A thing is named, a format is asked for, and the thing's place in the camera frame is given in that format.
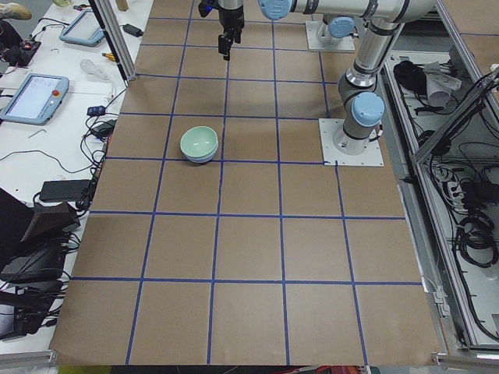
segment bowl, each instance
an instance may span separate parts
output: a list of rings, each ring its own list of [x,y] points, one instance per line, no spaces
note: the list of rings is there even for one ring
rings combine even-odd
[[[180,150],[197,164],[211,160],[218,149],[218,135],[210,127],[197,126],[188,130],[180,139]]]

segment tablet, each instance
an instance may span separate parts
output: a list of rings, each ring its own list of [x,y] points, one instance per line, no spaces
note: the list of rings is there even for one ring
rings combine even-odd
[[[0,112],[0,119],[29,125],[44,125],[68,92],[69,79],[31,73],[12,100]]]
[[[104,32],[91,9],[81,11],[59,35],[59,39],[66,43],[82,44],[87,47],[97,45],[103,37]]]

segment white mounting plate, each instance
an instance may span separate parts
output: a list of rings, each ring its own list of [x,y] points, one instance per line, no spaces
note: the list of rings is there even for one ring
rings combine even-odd
[[[343,126],[344,119],[331,118],[319,119],[320,141],[322,142],[322,155],[326,166],[384,166],[380,144],[377,140],[369,143],[366,150],[359,156],[344,154],[333,144],[335,131]],[[373,130],[371,138],[376,136]]]
[[[337,44],[324,44],[317,39],[317,31],[322,21],[306,21],[306,39],[309,42],[309,50],[324,52],[353,53],[356,50],[352,37],[344,37]]]

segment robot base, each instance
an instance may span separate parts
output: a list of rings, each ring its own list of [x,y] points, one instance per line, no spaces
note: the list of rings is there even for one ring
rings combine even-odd
[[[317,31],[322,25],[322,21],[306,21],[306,39],[309,42],[309,50],[324,52],[354,53],[356,47],[352,37],[344,37],[336,44],[324,44],[317,38]]]
[[[320,141],[324,165],[335,166],[384,166],[380,144],[374,141],[368,144],[366,150],[359,156],[350,156],[342,153],[334,144],[333,136],[338,128],[343,126],[343,119],[319,119]]]

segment blue circular cap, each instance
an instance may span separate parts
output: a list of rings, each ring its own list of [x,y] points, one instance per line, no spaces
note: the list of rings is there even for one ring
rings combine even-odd
[[[289,14],[292,0],[259,0],[258,4],[265,17],[276,21]]]
[[[372,92],[362,92],[352,104],[353,118],[364,127],[374,127],[381,121],[384,102]]]
[[[329,32],[333,37],[347,37],[354,31],[354,22],[351,17],[336,17],[329,22]]]

